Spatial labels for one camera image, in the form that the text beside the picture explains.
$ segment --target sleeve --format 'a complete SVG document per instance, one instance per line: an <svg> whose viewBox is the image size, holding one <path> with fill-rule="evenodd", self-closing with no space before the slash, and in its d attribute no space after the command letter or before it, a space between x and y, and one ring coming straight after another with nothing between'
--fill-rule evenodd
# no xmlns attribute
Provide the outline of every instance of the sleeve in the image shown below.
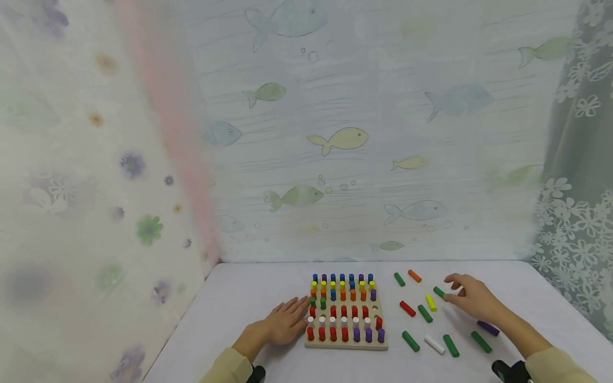
<svg viewBox="0 0 613 383"><path fill-rule="evenodd" d="M570 355L556 347L529 356L526 369L535 383L598 383Z"/></svg>
<svg viewBox="0 0 613 383"><path fill-rule="evenodd" d="M213 367L200 383L246 383L253 366L233 348L227 348L215 359Z"/></svg>

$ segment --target black object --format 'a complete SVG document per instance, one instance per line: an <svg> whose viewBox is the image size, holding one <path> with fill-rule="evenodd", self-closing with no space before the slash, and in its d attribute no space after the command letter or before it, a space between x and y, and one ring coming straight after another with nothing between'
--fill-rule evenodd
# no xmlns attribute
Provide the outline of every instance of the black object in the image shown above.
<svg viewBox="0 0 613 383"><path fill-rule="evenodd" d="M253 367L253 372L249 379L247 379L247 383L261 383L264 382L264 378L266 377L266 370L262 366Z"/></svg>
<svg viewBox="0 0 613 383"><path fill-rule="evenodd" d="M533 383L523 360L515 363L513 367L509 367L502 360L497 360L492 363L492 371L504 383Z"/></svg>

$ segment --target white table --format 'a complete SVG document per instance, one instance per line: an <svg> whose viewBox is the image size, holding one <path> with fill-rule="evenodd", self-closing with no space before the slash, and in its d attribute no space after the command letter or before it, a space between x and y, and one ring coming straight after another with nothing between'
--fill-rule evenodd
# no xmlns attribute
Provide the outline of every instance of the white table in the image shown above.
<svg viewBox="0 0 613 383"><path fill-rule="evenodd" d="M407 274L412 268L423 281ZM399 272L400 287L393 277ZM170 337L145 383L192 383L211 367L224 347L243 328L265 317L279 302L306 295L313 273L373 273L380 293L387 330L388 351L307 349L304 339L286 347L265 347L256 360L267 372L267 383L312 382L499 382L491 364L501 359L512 364L519 353L504 335L494 338L476 321L443 302L433 286L449 291L443 278L452 272L469 273L483 280L503 302L532 323L546 338L571 356L600 382L613 382L613 345L587 322L531 266L519 261L466 262L342 262L295 264L221 264L216 266ZM398 305L406 301L417 309L431 293L438 306L434 322L418 313L409 317ZM401 337L407 330L421 346L418 353ZM485 354L472 340L478 330L492 346ZM424 342L428 334L441 345L450 334L460 357L447 351L440 356Z"/></svg>

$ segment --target curtain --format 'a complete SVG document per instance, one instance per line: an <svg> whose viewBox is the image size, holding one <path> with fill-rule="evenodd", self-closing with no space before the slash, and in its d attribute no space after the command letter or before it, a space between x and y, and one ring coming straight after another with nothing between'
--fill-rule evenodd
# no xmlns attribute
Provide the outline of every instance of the curtain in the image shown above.
<svg viewBox="0 0 613 383"><path fill-rule="evenodd" d="M530 263L613 341L613 1L579 11L551 110Z"/></svg>

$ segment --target yellow fish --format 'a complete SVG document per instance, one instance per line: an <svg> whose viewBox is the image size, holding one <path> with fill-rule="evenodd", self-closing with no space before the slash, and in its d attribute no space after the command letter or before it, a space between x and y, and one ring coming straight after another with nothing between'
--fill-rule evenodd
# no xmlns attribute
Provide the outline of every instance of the yellow fish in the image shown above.
<svg viewBox="0 0 613 383"><path fill-rule="evenodd" d="M392 167L392 170L396 169L397 167L401 169L418 169L428 164L428 160L420 156L407 157L402 161L392 162L394 163L394 167Z"/></svg>
<svg viewBox="0 0 613 383"><path fill-rule="evenodd" d="M321 154L326 157L332 148L350 150L364 145L368 141L368 134L357 127L346 127L334 133L329 141L318 135L310 135L308 140L321 146Z"/></svg>

